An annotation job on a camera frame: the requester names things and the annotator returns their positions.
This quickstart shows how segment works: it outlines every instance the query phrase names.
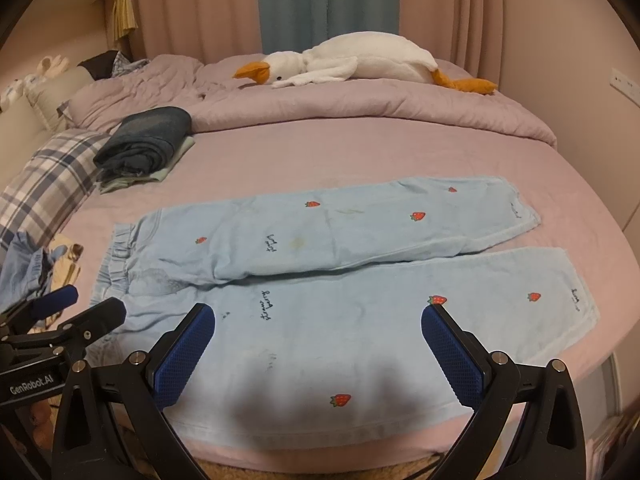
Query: folded clothes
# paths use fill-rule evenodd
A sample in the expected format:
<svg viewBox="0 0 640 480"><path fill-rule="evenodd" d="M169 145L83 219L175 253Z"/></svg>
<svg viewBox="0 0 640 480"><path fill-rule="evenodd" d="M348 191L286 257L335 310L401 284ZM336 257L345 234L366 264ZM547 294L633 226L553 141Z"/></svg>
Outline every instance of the folded clothes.
<svg viewBox="0 0 640 480"><path fill-rule="evenodd" d="M193 137L185 137L180 148L175 153L174 158L172 158L166 167L162 168L162 170L155 171L150 175L120 176L113 180L101 182L100 193L108 193L117 189L124 189L126 187L133 186L134 184L144 184L145 182L162 182L166 179L166 176L187 152L187 150L194 144L195 141L193 140Z"/></svg>
<svg viewBox="0 0 640 480"><path fill-rule="evenodd" d="M47 253L28 233L17 232L0 271L0 312L50 292L53 265L65 252L66 246L60 246Z"/></svg>
<svg viewBox="0 0 640 480"><path fill-rule="evenodd" d="M191 116L181 108L153 108L126 117L94 157L98 179L149 175L165 168L191 133Z"/></svg>

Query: orange beak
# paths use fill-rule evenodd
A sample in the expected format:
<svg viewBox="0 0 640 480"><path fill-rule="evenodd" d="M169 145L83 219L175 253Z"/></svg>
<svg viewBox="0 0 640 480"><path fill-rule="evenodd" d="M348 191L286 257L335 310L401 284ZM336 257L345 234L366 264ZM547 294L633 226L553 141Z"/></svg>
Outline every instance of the orange beak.
<svg viewBox="0 0 640 480"><path fill-rule="evenodd" d="M267 82L267 79L269 79L269 69L269 63L254 61L241 66L234 74L234 78L241 79L248 77L258 84L263 85Z"/></svg>

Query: stuffed toy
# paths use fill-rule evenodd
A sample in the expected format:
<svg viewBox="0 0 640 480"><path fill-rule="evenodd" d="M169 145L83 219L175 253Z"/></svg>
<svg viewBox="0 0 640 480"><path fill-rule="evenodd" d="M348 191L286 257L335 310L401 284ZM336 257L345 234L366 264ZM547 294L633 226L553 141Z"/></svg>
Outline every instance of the stuffed toy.
<svg viewBox="0 0 640 480"><path fill-rule="evenodd" d="M335 36L299 52L274 52L262 61L240 67L235 78L247 77L274 88L348 78L389 78L491 94L497 85L486 79L451 80L428 50L402 36L386 32L352 32Z"/></svg>
<svg viewBox="0 0 640 480"><path fill-rule="evenodd" d="M2 93L0 93L0 110L3 112L9 109L26 92L35 88L47 79L59 76L69 68L69 60L62 56L45 56L36 68L35 74L27 74L22 79L14 79Z"/></svg>

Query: black clamp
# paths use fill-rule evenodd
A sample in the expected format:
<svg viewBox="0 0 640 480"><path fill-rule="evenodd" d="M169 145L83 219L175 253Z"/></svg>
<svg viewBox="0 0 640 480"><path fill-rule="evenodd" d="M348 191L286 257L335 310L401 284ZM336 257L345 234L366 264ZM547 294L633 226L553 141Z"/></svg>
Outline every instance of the black clamp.
<svg viewBox="0 0 640 480"><path fill-rule="evenodd" d="M160 478L207 480L162 409L175 404L213 336L215 316L198 303L149 352L122 364L73 363L54 433L54 480L142 480L124 444L111 403L124 405L147 459Z"/></svg>
<svg viewBox="0 0 640 480"><path fill-rule="evenodd" d="M526 402L520 425L492 480L584 480L586 452L580 410L565 364L519 365L489 354L440 305L422 313L422 335L463 406L474 410L430 480L475 479L495 447L514 404Z"/></svg>
<svg viewBox="0 0 640 480"><path fill-rule="evenodd" d="M72 285L35 300L21 301L0 315L0 424L26 448L20 455L0 431L3 459L0 471L8 478L50 478L49 460L31 439L24 411L34 402L62 393L73 362L86 347L125 319L121 301L110 299L72 317L57 330L27 334L39 321L78 300Z"/></svg>

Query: beige curtain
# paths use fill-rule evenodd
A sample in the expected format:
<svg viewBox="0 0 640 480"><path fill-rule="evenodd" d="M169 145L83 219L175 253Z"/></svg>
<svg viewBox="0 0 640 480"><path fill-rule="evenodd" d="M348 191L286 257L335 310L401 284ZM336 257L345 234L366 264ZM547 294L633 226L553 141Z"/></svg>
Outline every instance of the beige curtain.
<svg viewBox="0 0 640 480"><path fill-rule="evenodd" d="M257 0L132 0L135 59L183 54L205 63L261 51Z"/></svg>
<svg viewBox="0 0 640 480"><path fill-rule="evenodd" d="M500 80L502 0L400 0L400 34L473 76Z"/></svg>

